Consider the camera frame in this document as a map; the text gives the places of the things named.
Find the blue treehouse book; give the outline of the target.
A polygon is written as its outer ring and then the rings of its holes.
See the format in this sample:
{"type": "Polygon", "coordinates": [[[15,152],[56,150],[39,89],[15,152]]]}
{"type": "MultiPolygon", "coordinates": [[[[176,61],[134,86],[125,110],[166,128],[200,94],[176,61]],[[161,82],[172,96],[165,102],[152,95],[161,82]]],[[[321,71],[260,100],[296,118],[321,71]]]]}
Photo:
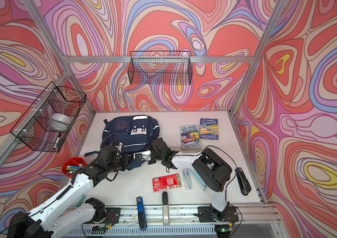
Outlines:
{"type": "Polygon", "coordinates": [[[199,132],[201,140],[219,140],[218,120],[201,118],[199,132]]]}

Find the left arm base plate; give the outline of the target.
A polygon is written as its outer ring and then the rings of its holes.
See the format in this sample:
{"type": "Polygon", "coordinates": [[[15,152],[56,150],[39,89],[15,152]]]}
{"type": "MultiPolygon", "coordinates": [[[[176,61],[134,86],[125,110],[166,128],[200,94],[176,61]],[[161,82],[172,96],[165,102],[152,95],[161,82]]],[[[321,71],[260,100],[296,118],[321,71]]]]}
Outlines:
{"type": "Polygon", "coordinates": [[[120,219],[120,207],[106,207],[103,209],[96,209],[94,218],[85,222],[85,224],[105,224],[115,225],[120,219]]]}

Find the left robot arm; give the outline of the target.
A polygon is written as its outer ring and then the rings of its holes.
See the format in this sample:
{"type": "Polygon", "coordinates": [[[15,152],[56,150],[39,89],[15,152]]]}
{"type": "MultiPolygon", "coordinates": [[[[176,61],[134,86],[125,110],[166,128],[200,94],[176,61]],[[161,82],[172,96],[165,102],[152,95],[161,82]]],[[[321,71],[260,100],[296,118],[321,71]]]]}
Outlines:
{"type": "Polygon", "coordinates": [[[109,173],[128,169],[129,161],[123,155],[123,144],[118,142],[117,135],[107,136],[97,158],[75,172],[70,183],[38,207],[27,213],[18,212],[11,218],[7,237],[61,238],[86,222],[103,223],[110,215],[104,203],[95,198],[87,199],[86,206],[66,215],[63,212],[102,180],[108,179],[109,173]]]}

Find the navy blue backpack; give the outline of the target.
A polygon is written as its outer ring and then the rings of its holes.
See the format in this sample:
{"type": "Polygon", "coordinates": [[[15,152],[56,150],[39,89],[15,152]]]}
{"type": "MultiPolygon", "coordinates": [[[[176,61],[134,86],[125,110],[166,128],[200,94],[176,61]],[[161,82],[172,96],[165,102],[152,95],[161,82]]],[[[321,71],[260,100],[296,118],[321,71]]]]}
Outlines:
{"type": "MultiPolygon", "coordinates": [[[[158,121],[147,115],[117,117],[111,121],[104,120],[104,122],[106,126],[102,139],[104,140],[113,133],[116,134],[117,140],[123,145],[123,153],[131,157],[134,153],[141,152],[150,146],[160,134],[158,121]]],[[[134,167],[131,163],[128,170],[134,167]]]]}

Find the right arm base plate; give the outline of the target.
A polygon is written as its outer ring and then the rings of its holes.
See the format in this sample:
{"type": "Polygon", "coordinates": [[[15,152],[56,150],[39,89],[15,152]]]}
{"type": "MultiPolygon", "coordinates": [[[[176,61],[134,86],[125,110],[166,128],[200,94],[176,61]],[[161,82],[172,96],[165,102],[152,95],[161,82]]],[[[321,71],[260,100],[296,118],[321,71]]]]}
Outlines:
{"type": "Polygon", "coordinates": [[[198,213],[194,214],[201,223],[229,222],[234,224],[239,221],[237,209],[234,206],[227,206],[222,212],[210,206],[198,207],[198,213]]]}

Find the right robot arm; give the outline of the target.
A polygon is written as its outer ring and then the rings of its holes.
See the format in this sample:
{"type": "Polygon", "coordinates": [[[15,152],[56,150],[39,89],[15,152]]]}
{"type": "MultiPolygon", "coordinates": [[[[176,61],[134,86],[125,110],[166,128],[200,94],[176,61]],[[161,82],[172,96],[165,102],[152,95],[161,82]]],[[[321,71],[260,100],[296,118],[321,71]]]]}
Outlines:
{"type": "Polygon", "coordinates": [[[206,186],[213,191],[211,207],[224,212],[229,205],[227,202],[227,187],[231,181],[232,167],[213,149],[206,146],[196,153],[183,153],[171,150],[162,138],[153,141],[152,145],[141,152],[136,152],[132,158],[136,161],[148,161],[151,164],[160,161],[167,169],[195,170],[206,186]]]}

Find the grey treehouse book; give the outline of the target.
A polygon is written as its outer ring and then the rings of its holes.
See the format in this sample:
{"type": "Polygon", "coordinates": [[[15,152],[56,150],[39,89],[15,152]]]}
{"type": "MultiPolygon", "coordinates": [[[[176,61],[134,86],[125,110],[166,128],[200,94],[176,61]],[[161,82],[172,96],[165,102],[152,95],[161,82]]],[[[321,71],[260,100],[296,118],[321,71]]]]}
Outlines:
{"type": "Polygon", "coordinates": [[[180,127],[180,138],[182,149],[201,148],[200,132],[198,125],[188,125],[180,127]]]}

